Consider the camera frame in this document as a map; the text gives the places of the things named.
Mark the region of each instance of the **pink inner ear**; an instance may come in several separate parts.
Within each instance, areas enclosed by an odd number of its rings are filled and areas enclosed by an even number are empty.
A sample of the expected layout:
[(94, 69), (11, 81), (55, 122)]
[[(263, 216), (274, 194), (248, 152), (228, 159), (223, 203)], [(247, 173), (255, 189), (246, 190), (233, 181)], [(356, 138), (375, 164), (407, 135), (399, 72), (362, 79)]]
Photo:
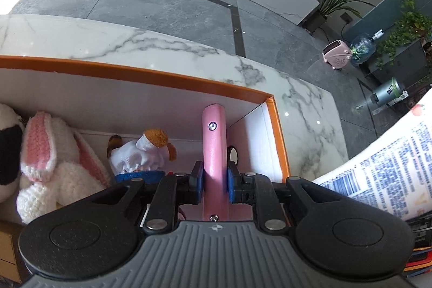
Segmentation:
[(75, 138), (76, 144), (79, 149), (79, 163), (85, 168), (91, 176), (96, 178), (105, 187), (109, 187), (107, 180), (105, 179), (102, 170), (99, 168), (98, 164), (93, 160), (87, 148), (83, 145), (79, 138)]
[(51, 148), (49, 137), (45, 126), (45, 113), (37, 113), (31, 120), (30, 126), (27, 126), (24, 153), (24, 163), (35, 169), (44, 170), (47, 168), (48, 161), (51, 158)]

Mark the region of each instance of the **gray tile floor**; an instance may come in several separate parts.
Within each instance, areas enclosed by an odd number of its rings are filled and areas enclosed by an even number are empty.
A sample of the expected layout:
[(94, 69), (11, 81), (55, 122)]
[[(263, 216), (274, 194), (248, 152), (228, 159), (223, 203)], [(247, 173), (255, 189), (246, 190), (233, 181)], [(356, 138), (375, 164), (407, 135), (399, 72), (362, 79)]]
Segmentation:
[(332, 93), (349, 157), (357, 155), (397, 121), (399, 116), (390, 110), (372, 119), (364, 98), (368, 92), (360, 86), (358, 72), (349, 67), (334, 71), (323, 63), (321, 52), (327, 44), (325, 41), (310, 36), (299, 26), (250, 0), (20, 0), (11, 13), (119, 23), (178, 36), (235, 54), (239, 33), (234, 31), (233, 9), (238, 9), (241, 23), (238, 30), (241, 30), (241, 45), (247, 58)]

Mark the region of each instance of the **open box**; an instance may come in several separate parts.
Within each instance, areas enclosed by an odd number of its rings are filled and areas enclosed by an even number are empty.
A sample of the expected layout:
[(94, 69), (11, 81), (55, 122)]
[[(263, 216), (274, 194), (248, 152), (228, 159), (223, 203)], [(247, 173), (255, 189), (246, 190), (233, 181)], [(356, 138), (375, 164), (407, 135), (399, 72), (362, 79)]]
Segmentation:
[[(190, 173), (203, 160), (202, 112), (218, 103), (225, 108), (227, 145), (238, 151), (239, 171), (273, 182), (289, 176), (276, 103), (265, 92), (134, 67), (18, 56), (0, 56), (0, 87), (0, 103), (24, 118), (43, 110), (78, 128), (107, 169), (110, 136), (127, 141), (161, 128), (178, 155), (164, 171)], [(184, 207), (188, 219), (198, 219), (199, 205)]]

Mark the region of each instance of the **black and white plush toy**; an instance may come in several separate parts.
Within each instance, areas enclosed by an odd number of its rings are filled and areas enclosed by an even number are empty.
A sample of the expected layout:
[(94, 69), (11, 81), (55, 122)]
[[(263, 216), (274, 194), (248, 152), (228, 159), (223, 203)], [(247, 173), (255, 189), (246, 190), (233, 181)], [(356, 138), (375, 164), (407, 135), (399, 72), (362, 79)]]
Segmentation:
[(0, 104), (0, 202), (4, 202), (19, 184), (19, 153), (24, 125), (21, 116)]

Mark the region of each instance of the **white package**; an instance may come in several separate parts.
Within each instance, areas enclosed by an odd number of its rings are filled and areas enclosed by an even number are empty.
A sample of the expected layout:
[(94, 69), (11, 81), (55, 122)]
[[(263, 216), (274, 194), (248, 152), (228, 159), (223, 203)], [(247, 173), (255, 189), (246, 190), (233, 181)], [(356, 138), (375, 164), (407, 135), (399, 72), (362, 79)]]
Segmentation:
[(409, 220), (432, 210), (432, 89), (384, 135), (314, 182)]

